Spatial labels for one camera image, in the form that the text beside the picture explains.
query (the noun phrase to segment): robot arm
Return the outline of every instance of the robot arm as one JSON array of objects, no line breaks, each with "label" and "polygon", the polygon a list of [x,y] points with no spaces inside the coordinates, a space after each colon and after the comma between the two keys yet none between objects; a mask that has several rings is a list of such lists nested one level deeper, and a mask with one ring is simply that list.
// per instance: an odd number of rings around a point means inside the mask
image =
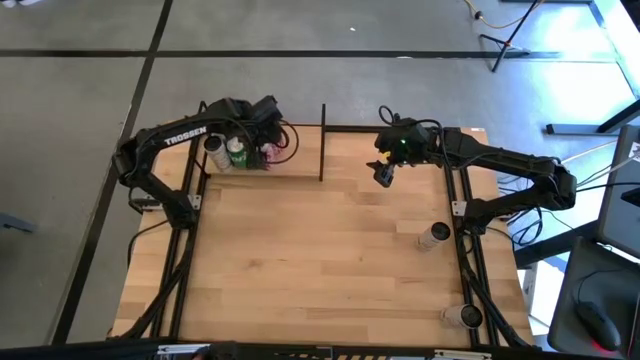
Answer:
[{"label": "robot arm", "polygon": [[472,199],[460,213],[466,230],[484,234],[497,216],[542,207],[565,210],[575,204],[576,178],[551,157],[525,155],[478,143],[457,129],[423,127],[414,119],[401,119],[381,131],[376,148],[387,155],[387,162],[368,163],[374,179],[384,187],[393,181],[395,166],[435,164],[452,169],[480,166],[533,181],[533,186],[493,200]]},{"label": "robot arm", "polygon": [[255,157],[256,146],[280,140],[281,119],[272,96],[254,105],[243,100],[221,99],[194,116],[140,130],[118,148],[112,162],[121,184],[146,191],[162,204],[173,228],[186,229],[195,222],[194,209],[186,194],[170,189],[151,172],[158,153],[185,141],[218,133],[243,139],[249,145],[249,156],[253,153]]}]

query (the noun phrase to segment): floor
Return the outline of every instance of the floor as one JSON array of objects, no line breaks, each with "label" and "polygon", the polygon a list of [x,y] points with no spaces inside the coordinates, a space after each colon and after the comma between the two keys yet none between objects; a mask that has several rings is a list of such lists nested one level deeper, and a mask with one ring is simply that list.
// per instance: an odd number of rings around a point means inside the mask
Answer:
[{"label": "floor", "polygon": [[[0,212],[39,227],[34,234],[0,232],[0,347],[48,341],[110,155],[130,105],[137,108],[144,63],[141,57],[2,56],[2,50],[147,50],[164,2],[45,0],[0,8]],[[528,6],[475,3],[495,23]],[[620,4],[605,5],[605,20],[616,16],[612,31],[625,33],[629,20]],[[509,34],[474,23],[462,0],[181,0],[173,2],[159,48],[495,51],[478,40],[482,32]],[[601,123],[635,98],[629,86],[635,75],[625,78],[611,61],[613,48],[588,6],[544,4],[516,42],[563,56],[506,60],[497,74],[481,59],[159,57],[134,131],[192,114],[200,100],[274,94],[295,123],[318,123],[326,103],[331,124],[375,125],[378,106],[386,104],[447,126],[484,127],[492,144],[521,152],[567,158],[610,141],[542,131],[551,122]],[[616,45],[623,59],[635,56],[621,49]],[[581,179],[612,153],[610,146],[568,167]],[[601,196],[585,194],[583,206],[558,216],[574,226],[586,222],[590,213],[578,210],[597,208]],[[126,244],[138,221],[117,186],[71,341],[103,339],[111,327]],[[545,236],[564,231],[548,223]]]}]

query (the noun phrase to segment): wooden tabletop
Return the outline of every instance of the wooden tabletop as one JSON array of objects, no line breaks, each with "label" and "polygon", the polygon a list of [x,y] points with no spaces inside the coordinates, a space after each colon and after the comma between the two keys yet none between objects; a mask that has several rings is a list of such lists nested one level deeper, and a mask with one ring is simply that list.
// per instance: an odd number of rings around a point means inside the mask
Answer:
[{"label": "wooden tabletop", "polygon": [[[304,146],[295,162],[261,176],[214,174],[207,182],[180,337],[469,347],[465,330],[439,319],[442,309],[463,304],[453,238],[428,253],[415,246],[434,222],[451,224],[442,170],[396,169],[385,189],[365,166],[380,158],[374,134],[328,133],[319,182],[311,166],[319,166],[319,128],[298,129]],[[482,129],[464,131],[487,142]],[[154,172],[174,188],[187,149],[176,146],[157,158]],[[475,197],[499,196],[492,171],[469,172]],[[141,228],[163,219],[161,212],[147,213]],[[113,335],[126,331],[155,296],[169,234],[164,225],[138,238]],[[482,244],[495,303],[532,342],[511,243],[489,231]],[[486,343],[484,325],[480,333]]]}]

